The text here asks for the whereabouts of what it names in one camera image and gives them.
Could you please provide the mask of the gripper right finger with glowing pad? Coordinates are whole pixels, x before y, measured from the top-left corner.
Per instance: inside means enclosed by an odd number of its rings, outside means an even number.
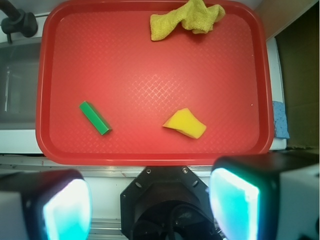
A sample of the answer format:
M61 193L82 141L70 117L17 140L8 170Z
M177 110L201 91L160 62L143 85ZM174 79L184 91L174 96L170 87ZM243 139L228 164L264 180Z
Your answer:
M228 240L317 240L320 159L309 152L223 156L208 187L215 220Z

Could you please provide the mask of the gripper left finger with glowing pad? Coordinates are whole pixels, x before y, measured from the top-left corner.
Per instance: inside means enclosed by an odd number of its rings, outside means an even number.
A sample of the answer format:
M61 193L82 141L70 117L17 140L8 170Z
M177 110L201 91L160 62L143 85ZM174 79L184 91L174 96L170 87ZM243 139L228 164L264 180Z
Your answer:
M0 176L2 240L86 240L92 212L89 184L75 169Z

